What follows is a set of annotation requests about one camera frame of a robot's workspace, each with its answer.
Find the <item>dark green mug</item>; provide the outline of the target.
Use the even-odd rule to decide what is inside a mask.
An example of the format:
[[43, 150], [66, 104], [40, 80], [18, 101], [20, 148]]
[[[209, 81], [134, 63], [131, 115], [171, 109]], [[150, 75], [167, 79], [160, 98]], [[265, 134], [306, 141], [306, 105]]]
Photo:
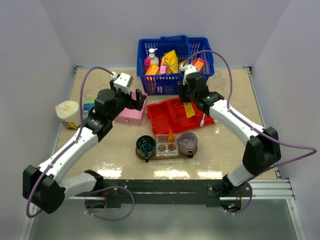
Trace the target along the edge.
[[136, 141], [136, 150], [138, 154], [145, 160], [145, 162], [148, 163], [150, 158], [156, 152], [155, 139], [149, 135], [142, 135]]

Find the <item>clear acrylic toothbrush holder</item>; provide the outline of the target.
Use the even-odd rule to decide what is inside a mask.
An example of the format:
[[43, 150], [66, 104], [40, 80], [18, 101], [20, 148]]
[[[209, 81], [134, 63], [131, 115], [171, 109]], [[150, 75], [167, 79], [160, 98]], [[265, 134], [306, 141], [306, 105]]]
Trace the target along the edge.
[[175, 135], [175, 143], [173, 144], [173, 148], [168, 148], [168, 133], [156, 134], [155, 135], [155, 152], [157, 157], [177, 156], [179, 154], [179, 150], [178, 150], [178, 140], [176, 135]]

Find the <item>translucent purple mug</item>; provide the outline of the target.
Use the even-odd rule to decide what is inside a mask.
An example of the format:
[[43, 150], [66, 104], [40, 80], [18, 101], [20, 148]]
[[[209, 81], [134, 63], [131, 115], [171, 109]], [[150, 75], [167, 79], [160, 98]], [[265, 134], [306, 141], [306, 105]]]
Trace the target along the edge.
[[185, 131], [180, 134], [177, 142], [179, 152], [192, 159], [198, 147], [197, 136], [193, 132]]

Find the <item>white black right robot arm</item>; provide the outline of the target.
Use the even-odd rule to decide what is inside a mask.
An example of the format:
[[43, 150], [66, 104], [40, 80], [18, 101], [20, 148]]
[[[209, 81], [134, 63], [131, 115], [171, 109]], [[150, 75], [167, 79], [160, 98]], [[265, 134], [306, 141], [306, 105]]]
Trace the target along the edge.
[[183, 103], [193, 103], [207, 116], [222, 123], [244, 144], [242, 163], [226, 174], [215, 190], [222, 195], [235, 196], [241, 186], [262, 174], [281, 159], [280, 145], [273, 128], [264, 128], [251, 122], [246, 125], [246, 117], [227, 106], [227, 100], [218, 92], [210, 91], [205, 77], [200, 72], [189, 73], [178, 82], [179, 98]]

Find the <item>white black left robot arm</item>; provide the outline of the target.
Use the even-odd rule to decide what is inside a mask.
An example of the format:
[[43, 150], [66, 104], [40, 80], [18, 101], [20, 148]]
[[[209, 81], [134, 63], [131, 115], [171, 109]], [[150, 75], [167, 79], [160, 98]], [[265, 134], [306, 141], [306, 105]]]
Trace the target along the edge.
[[142, 110], [146, 96], [139, 89], [132, 98], [133, 77], [125, 73], [110, 81], [95, 99], [83, 128], [52, 157], [38, 167], [29, 165], [22, 174], [22, 195], [47, 214], [55, 212], [67, 198], [90, 193], [99, 196], [104, 190], [103, 177], [92, 170], [65, 179], [71, 167], [112, 129], [113, 120], [125, 109]]

